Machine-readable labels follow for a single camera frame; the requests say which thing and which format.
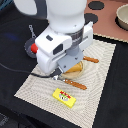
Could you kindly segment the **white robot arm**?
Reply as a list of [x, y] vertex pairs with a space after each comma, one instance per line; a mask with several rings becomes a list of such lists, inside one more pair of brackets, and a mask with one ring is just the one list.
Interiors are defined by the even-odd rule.
[[47, 19], [49, 26], [35, 39], [36, 58], [47, 75], [55, 69], [68, 71], [83, 59], [83, 51], [93, 42], [93, 23], [85, 24], [87, 0], [14, 0], [18, 11]]

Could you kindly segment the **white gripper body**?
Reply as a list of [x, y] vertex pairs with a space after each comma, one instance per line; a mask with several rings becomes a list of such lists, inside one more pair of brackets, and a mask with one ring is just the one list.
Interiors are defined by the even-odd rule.
[[61, 34], [47, 27], [36, 39], [38, 66], [46, 75], [55, 69], [68, 71], [83, 59], [83, 51], [93, 42], [93, 23], [89, 22], [80, 31]]

